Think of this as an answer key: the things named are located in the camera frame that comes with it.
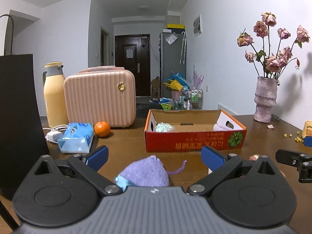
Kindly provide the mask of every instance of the gray refrigerator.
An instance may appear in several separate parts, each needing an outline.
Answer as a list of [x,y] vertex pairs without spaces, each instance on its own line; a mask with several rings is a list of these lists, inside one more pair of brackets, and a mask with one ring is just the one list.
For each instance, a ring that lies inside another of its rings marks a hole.
[[[181,73],[184,78],[186,75],[186,61],[183,64],[183,57],[180,64],[180,56],[182,49],[182,34],[176,34],[177,40],[171,45],[166,41],[171,33],[160,34],[160,80],[163,82],[173,73]],[[171,98],[171,91],[161,84],[161,96]]]

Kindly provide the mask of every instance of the black cable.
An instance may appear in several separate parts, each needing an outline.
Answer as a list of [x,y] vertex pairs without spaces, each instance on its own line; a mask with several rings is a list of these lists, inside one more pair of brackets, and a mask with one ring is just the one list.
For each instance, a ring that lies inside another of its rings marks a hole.
[[13,217],[7,211],[5,206],[0,201],[0,216],[4,219],[4,221],[10,226],[10,228],[15,231],[18,228],[18,224],[15,222]]
[[14,23],[13,23],[13,18],[9,15],[9,14],[3,14],[2,16],[0,16],[0,18],[2,18],[3,16],[8,16],[9,18],[11,18],[12,21],[12,38],[11,38],[11,55],[12,55],[12,45],[13,45],[13,32],[14,32]]

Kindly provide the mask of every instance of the brown tabletop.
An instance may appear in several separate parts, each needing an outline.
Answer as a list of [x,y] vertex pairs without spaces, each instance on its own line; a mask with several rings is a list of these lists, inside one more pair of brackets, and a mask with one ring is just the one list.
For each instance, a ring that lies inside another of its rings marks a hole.
[[[278,149],[288,149],[312,153],[312,148],[296,143],[298,128],[285,121],[272,121],[273,130],[267,128],[267,124],[256,122],[253,115],[236,116],[236,118],[247,127],[247,135],[242,149],[223,151],[239,154],[243,159],[248,159],[253,154],[268,155],[286,174],[286,179],[294,190],[298,206],[291,220],[290,226],[300,234],[312,233],[312,184],[300,184],[296,168],[278,164],[275,161],[275,152]],[[99,139],[97,146],[107,145],[109,148],[109,160],[99,170],[99,173],[109,180],[113,180],[127,165],[133,161],[153,155],[145,150],[144,138],[145,119],[136,119],[135,123],[126,129],[112,129],[112,136]],[[69,155],[60,153],[57,146],[49,144],[50,154],[54,159],[65,159]],[[166,170],[173,171],[181,167],[183,160],[187,160],[185,170],[170,177],[173,186],[188,186],[207,175],[208,168],[202,163],[200,152],[176,152],[155,153],[161,159]]]

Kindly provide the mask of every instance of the yellow thermos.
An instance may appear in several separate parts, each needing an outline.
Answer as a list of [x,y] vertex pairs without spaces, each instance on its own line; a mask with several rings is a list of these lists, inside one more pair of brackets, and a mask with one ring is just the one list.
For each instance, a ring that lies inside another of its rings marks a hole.
[[49,127],[68,124],[64,96],[63,65],[59,61],[48,63],[43,72],[43,95]]

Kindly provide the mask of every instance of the orange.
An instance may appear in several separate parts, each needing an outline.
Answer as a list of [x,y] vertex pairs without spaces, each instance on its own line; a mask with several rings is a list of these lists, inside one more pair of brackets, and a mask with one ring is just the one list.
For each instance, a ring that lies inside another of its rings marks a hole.
[[110,126],[105,121],[100,121],[94,126],[94,133],[98,137],[105,137],[110,134]]

